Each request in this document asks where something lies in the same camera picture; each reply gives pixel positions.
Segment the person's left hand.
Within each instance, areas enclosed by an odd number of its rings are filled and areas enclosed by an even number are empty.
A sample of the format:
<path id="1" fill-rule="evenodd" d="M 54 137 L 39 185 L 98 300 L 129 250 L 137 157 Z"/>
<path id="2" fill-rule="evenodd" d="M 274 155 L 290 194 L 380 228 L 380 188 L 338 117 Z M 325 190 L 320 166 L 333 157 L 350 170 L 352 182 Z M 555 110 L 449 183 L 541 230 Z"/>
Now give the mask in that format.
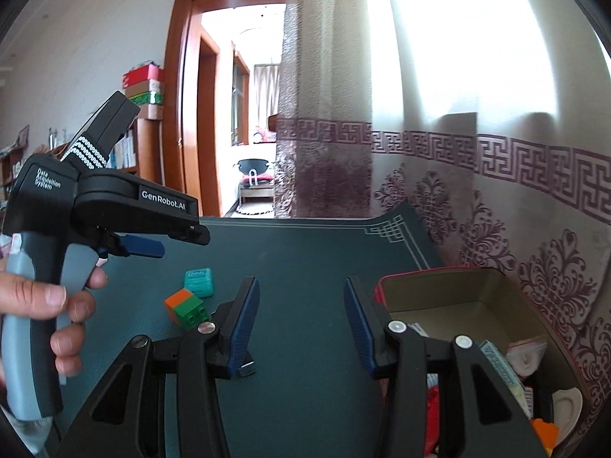
<path id="1" fill-rule="evenodd" d="M 53 333 L 50 340 L 55 356 L 55 367 L 60 375 L 76 376 L 82 370 L 80 351 L 85 342 L 85 322 L 96 311 L 91 290 L 100 290 L 108 283 L 100 258 L 92 270 L 85 290 L 67 295 L 61 285 L 36 282 L 5 270 L 6 258 L 1 260 L 1 313 L 33 319 L 54 319 L 66 313 L 70 324 Z"/>

